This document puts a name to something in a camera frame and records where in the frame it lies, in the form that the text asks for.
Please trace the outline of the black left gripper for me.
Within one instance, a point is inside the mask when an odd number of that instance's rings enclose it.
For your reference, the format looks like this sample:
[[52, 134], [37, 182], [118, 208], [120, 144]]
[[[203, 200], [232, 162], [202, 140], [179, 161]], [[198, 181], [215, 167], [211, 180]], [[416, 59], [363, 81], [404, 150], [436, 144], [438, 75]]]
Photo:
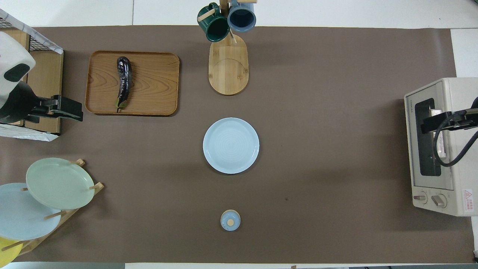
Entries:
[[57, 111], [49, 114], [49, 107], [42, 106], [41, 102], [50, 100], [38, 97], [27, 83], [19, 82], [0, 109], [0, 122], [2, 124], [12, 124], [24, 120], [38, 124], [40, 117], [83, 121], [82, 103], [64, 96], [56, 96], [58, 101], [56, 104]]

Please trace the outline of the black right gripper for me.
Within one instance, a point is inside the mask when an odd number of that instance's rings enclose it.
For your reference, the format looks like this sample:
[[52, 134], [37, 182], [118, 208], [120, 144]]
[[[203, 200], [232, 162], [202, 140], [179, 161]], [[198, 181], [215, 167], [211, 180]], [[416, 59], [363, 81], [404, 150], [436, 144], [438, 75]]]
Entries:
[[436, 132], [440, 130], [461, 130], [472, 129], [478, 126], [478, 109], [463, 109], [453, 114], [437, 114], [423, 119], [421, 124], [422, 134]]

